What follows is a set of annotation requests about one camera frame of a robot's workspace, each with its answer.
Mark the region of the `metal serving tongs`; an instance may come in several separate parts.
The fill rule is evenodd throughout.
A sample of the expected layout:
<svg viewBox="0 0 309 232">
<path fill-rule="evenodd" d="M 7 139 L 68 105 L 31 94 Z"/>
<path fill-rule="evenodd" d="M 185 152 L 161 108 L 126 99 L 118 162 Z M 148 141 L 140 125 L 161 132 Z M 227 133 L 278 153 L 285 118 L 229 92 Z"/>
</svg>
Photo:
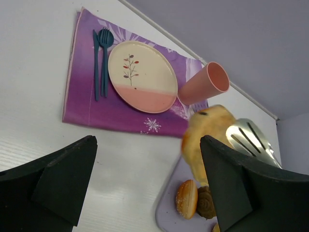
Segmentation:
<svg viewBox="0 0 309 232">
<path fill-rule="evenodd" d="M 257 160 L 282 168 L 274 156 L 268 139 L 248 118 L 239 118 L 226 130 L 226 137 L 235 150 Z"/>
</svg>

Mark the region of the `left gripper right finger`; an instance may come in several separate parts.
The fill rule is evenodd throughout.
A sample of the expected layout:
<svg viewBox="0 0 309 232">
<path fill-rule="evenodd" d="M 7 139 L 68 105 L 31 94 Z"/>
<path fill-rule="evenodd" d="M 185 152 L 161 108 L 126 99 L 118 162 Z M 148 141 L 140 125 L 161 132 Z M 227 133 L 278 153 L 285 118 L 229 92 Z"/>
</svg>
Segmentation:
<svg viewBox="0 0 309 232">
<path fill-rule="evenodd" d="M 221 231 L 308 231 L 306 174 L 268 165 L 209 135 L 200 149 Z"/>
</svg>

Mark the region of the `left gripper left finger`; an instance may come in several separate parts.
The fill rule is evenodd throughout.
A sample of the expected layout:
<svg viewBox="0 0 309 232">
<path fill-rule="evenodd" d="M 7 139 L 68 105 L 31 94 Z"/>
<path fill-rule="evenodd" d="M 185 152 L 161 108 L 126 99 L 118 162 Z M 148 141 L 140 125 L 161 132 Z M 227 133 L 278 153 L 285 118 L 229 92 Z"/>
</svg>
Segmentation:
<svg viewBox="0 0 309 232">
<path fill-rule="evenodd" d="M 71 232 L 97 153 L 95 136 L 0 173 L 2 232 Z"/>
</svg>

